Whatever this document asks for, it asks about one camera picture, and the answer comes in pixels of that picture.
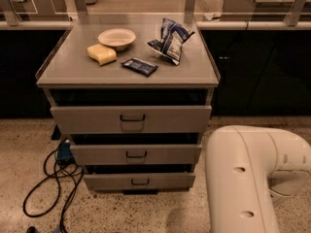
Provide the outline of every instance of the drawer cabinet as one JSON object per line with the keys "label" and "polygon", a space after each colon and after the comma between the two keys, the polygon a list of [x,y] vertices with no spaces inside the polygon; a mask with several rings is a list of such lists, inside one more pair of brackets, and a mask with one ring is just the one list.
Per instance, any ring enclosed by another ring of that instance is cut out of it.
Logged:
{"label": "drawer cabinet", "polygon": [[[146,46],[157,37],[150,28],[160,32],[167,16],[81,17],[47,69],[41,70],[38,86],[45,90],[76,162],[84,167],[89,189],[193,186],[218,79],[194,21],[189,26],[195,34],[183,47],[178,66]],[[170,17],[183,22],[185,15]],[[132,30],[135,43],[118,52],[117,61],[99,67],[85,55],[86,47],[96,43],[95,35],[114,27]],[[122,68],[133,56],[158,65],[156,72],[146,78]]]}

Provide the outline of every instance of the sponge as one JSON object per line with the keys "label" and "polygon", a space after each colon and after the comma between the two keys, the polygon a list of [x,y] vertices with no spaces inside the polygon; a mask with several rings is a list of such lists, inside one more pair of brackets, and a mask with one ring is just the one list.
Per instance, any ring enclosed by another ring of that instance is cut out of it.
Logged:
{"label": "sponge", "polygon": [[89,57],[97,60],[99,65],[104,65],[117,59],[115,50],[101,44],[88,47],[87,53]]}

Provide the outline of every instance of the robotic arm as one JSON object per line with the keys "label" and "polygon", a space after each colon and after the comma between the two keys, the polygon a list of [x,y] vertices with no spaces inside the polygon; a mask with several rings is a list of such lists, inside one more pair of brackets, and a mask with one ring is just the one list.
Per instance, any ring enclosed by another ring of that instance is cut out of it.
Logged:
{"label": "robotic arm", "polygon": [[206,154],[210,233],[279,233],[274,205],[292,197],[310,170],[311,147],[292,132],[216,130]]}

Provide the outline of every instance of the speckled floor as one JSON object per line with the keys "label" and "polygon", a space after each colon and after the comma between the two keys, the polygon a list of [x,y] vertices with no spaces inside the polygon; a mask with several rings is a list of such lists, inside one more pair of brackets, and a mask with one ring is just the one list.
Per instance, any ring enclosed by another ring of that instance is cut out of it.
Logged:
{"label": "speckled floor", "polygon": [[[275,127],[299,134],[311,144],[311,116],[295,117],[212,117],[205,143],[215,129],[229,124]],[[0,229],[26,232],[34,225],[50,233],[59,224],[60,210],[72,185],[62,182],[60,203],[47,215],[27,217],[22,211],[28,191],[43,177],[46,156],[57,147],[51,140],[52,119],[0,120]],[[69,232],[89,233],[182,233],[209,231],[209,212],[204,176],[205,148],[195,168],[196,179],[189,191],[154,195],[123,195],[93,192],[84,182],[78,188],[65,224]],[[46,183],[29,200],[30,213],[39,214],[56,196],[54,182]],[[311,180],[292,198],[276,208],[281,233],[311,231]]]}

